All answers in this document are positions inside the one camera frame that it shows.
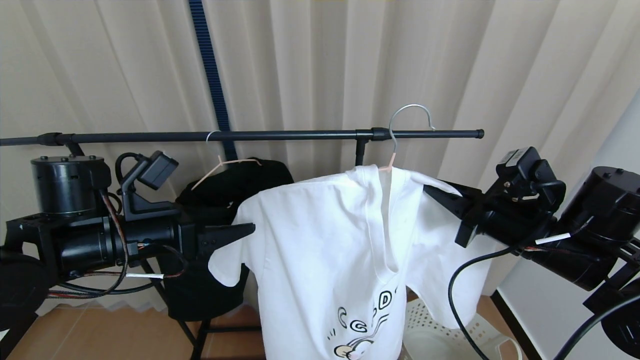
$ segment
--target robotic arm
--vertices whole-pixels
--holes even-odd
[[[119,179],[119,164],[135,157],[136,166]],[[10,328],[42,304],[49,288],[113,265],[125,250],[116,228],[126,234],[129,266],[170,247],[186,260],[254,232],[253,224],[208,226],[171,202],[149,202],[134,182],[158,189],[178,163],[156,151],[150,158],[123,154],[116,161],[122,186],[123,215],[113,217],[102,200],[111,172],[95,156],[42,156],[31,161],[40,213],[8,221],[0,247],[0,331]],[[461,196],[425,186],[424,191],[461,219],[456,243],[466,247],[477,234],[510,246],[530,259],[593,292],[584,305],[600,313],[640,294],[640,176],[622,169],[596,167],[561,218],[553,214],[566,186],[556,179],[533,147],[509,152],[496,166],[498,180],[481,190],[453,184]],[[536,239],[560,239],[535,243]],[[23,243],[38,247],[39,259],[22,253]],[[162,246],[144,246],[139,244]],[[626,265],[608,277],[618,258]],[[603,320],[611,341],[640,359],[640,304],[632,302]]]

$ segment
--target curtain fold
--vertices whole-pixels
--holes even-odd
[[[573,187],[640,87],[635,0],[204,1],[204,9],[233,130],[386,127],[417,102],[438,129],[486,136],[400,140],[396,166],[484,190],[506,152],[530,145]],[[217,129],[186,1],[2,1],[0,46],[2,137]],[[427,129],[426,117],[407,110],[394,128]],[[295,180],[348,170],[355,159],[354,141],[236,146],[240,158],[283,161]],[[386,164],[391,146],[368,143],[365,164]],[[173,200],[223,154],[213,143],[83,148],[110,165],[125,151],[177,159],[159,191],[140,189],[152,200]],[[3,222],[38,211],[28,161],[66,153],[1,149]],[[486,292],[514,261],[494,261]],[[162,308],[154,296],[99,301]]]

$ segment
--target cartoon print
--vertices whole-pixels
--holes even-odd
[[[393,295],[391,294],[390,291],[385,290],[380,293],[380,295],[378,296],[378,305],[375,306],[374,304],[374,307],[373,307],[373,317],[371,318],[370,327],[367,326],[367,324],[361,320],[353,320],[347,326],[347,322],[345,321],[345,319],[347,318],[347,310],[344,307],[340,306],[338,308],[338,322],[343,328],[350,329],[351,331],[354,331],[354,332],[366,333],[367,331],[369,331],[371,327],[373,327],[373,333],[365,336],[357,337],[349,341],[346,345],[339,345],[334,348],[333,353],[337,357],[341,357],[343,359],[349,359],[349,360],[361,359],[362,356],[364,356],[364,354],[367,352],[367,349],[374,343],[374,339],[378,331],[380,330],[380,327],[382,326],[382,324],[384,324],[388,320],[388,316],[389,316],[389,314],[384,314],[384,315],[381,315],[376,320],[376,315],[378,315],[379,312],[381,312],[383,309],[389,306],[389,304],[391,304],[392,299],[393,299]],[[335,329],[332,329],[332,330],[333,331],[330,332],[330,335],[335,336]]]

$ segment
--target blue strap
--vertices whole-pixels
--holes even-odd
[[[211,37],[209,37],[209,27],[207,26],[207,18],[202,8],[202,0],[189,0],[189,9],[191,10],[191,18],[193,19],[193,27],[196,31],[198,39],[198,47],[200,47],[200,56],[207,74],[207,82],[209,83],[209,91],[211,92],[211,101],[218,119],[218,128],[220,131],[231,131],[229,126],[229,114],[227,113],[227,104],[225,103],[225,95],[222,92],[222,84],[220,83],[220,75],[218,74],[218,66],[216,65],[216,56],[213,53],[213,45]],[[227,161],[238,160],[236,145],[233,141],[223,141],[222,147],[225,150]]]

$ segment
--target white t-shirt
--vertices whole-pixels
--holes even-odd
[[[395,360],[402,343],[405,285],[432,316],[457,327],[447,285],[455,269],[491,251],[454,243],[460,220],[422,191],[422,174],[375,165],[258,193],[234,223],[256,231],[213,253],[209,270],[235,285],[242,263],[258,282],[268,359]],[[488,264],[456,280],[454,301],[467,323]]]

